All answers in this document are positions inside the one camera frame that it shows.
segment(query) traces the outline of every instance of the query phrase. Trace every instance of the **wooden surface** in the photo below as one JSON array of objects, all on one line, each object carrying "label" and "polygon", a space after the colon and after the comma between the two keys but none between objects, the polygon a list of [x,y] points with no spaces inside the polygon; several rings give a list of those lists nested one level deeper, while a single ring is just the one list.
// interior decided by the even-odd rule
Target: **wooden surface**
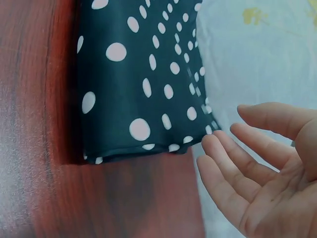
[{"label": "wooden surface", "polygon": [[190,153],[78,165],[78,6],[0,0],[0,237],[204,237]]}]

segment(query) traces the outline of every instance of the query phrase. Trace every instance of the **black polka dot skirt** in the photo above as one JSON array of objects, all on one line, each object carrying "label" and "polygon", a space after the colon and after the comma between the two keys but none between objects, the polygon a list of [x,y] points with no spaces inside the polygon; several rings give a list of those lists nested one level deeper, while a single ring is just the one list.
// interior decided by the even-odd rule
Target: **black polka dot skirt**
[{"label": "black polka dot skirt", "polygon": [[220,129],[196,40],[199,0],[81,0],[84,158],[185,153]]}]

